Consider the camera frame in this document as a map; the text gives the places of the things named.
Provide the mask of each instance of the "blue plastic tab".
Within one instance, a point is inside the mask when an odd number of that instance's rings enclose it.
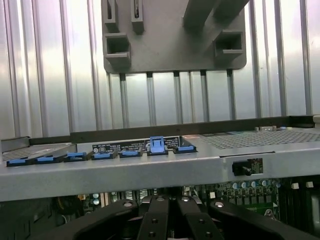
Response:
[[[165,152],[165,140],[163,136],[150,137],[150,152],[151,153]]]
[[[191,151],[194,150],[195,146],[178,146],[178,151]]]
[[[123,156],[136,156],[136,155],[138,155],[138,154],[139,154],[139,152],[136,151],[136,150],[123,151],[123,152],[122,152],[122,155],[123,155]]]
[[[66,156],[67,157],[83,157],[85,155],[87,155],[86,152],[68,152]]]
[[[102,153],[96,153],[94,155],[95,159],[104,159],[104,158],[110,158],[110,153],[108,152],[102,152]]]
[[[12,159],[8,161],[9,164],[24,164],[26,163],[26,159]]]
[[[38,162],[52,162],[55,160],[53,156],[42,156],[36,159]]]

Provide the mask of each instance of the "black switch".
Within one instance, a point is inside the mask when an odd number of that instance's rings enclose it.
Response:
[[[232,172],[235,176],[251,176],[251,162],[236,161],[232,164]]]

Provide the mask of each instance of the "perforated metal grille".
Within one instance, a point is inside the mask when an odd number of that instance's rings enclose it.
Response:
[[[201,136],[203,141],[217,149],[235,149],[279,144],[320,141],[320,134],[293,130],[245,132],[233,135]]]
[[[37,145],[25,147],[13,151],[4,152],[2,158],[4,161],[11,159],[19,159],[30,156],[43,155],[50,151],[58,150],[60,148],[66,147],[66,144],[53,144],[53,145]]]

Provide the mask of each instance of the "corrugated metal wall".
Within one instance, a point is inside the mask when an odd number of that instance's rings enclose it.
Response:
[[[251,0],[243,69],[127,75],[100,0],[0,4],[0,138],[320,113],[319,0]]]

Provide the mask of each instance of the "gray plastic bracket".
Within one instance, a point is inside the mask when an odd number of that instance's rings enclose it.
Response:
[[[247,63],[246,2],[102,0],[104,68],[111,74],[241,69]],[[228,8],[229,15],[218,14]]]
[[[131,1],[131,22],[133,31],[140,35],[145,31],[144,26],[144,8],[142,0]]]

